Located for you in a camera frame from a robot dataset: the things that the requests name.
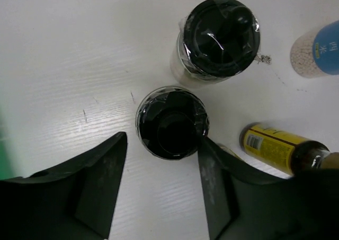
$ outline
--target spice jar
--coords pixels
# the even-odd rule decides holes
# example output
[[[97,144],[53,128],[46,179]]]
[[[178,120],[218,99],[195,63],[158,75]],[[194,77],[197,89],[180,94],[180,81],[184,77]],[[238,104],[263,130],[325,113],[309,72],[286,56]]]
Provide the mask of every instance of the spice jar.
[[[253,123],[240,134],[245,153],[289,175],[314,168],[339,168],[339,153],[320,142]]]
[[[294,70],[313,78],[339,74],[339,21],[315,28],[295,41],[291,49]]]
[[[183,22],[170,67],[190,88],[224,81],[245,70],[260,45],[259,24],[236,0],[207,0]]]
[[[188,90],[159,88],[144,98],[136,115],[137,135],[153,155],[178,160],[198,150],[209,119],[203,103]]]

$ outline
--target wood grain surface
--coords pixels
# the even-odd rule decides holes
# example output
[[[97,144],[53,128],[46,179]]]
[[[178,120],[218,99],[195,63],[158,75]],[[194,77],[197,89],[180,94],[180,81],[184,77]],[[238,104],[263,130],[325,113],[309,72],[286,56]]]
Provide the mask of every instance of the wood grain surface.
[[[148,153],[134,126],[152,90],[177,85],[169,59],[178,22],[204,0],[0,0],[0,110],[15,174],[88,150],[118,131],[129,147],[110,239],[208,239],[196,155],[179,162]],[[290,65],[293,42],[339,19],[338,0],[239,0],[261,24],[261,54],[240,75],[193,91],[210,137],[250,164],[241,129],[266,121],[339,150],[338,77],[304,79]]]

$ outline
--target blue label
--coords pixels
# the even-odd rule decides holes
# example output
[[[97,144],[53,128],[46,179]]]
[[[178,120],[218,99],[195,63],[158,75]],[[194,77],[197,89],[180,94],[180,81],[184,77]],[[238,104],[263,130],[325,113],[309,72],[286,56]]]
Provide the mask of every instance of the blue label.
[[[339,21],[318,32],[314,39],[313,57],[323,72],[339,75]]]

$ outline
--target bottle neck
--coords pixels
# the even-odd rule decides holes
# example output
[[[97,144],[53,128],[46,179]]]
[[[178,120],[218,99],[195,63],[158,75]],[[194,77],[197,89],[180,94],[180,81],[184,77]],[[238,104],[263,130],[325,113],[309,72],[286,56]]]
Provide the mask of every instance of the bottle neck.
[[[330,153],[323,158],[320,168],[332,168],[339,169],[339,153]]]
[[[312,161],[312,164],[310,166],[310,168],[320,168],[322,162],[324,161],[324,159],[329,156],[331,154],[331,152],[329,150],[325,150],[325,149],[312,149],[309,152],[309,158]]]

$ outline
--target jar lid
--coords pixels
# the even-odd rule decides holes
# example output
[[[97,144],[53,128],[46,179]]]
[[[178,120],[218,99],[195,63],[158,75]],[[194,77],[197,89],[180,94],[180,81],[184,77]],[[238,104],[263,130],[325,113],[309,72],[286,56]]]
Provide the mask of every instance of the jar lid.
[[[202,102],[178,87],[165,87],[151,94],[138,114],[141,141],[153,155],[163,159],[176,160],[195,153],[209,129]]]
[[[206,0],[188,16],[183,42],[198,70],[215,77],[231,77],[254,60],[260,45],[259,25],[241,2]]]

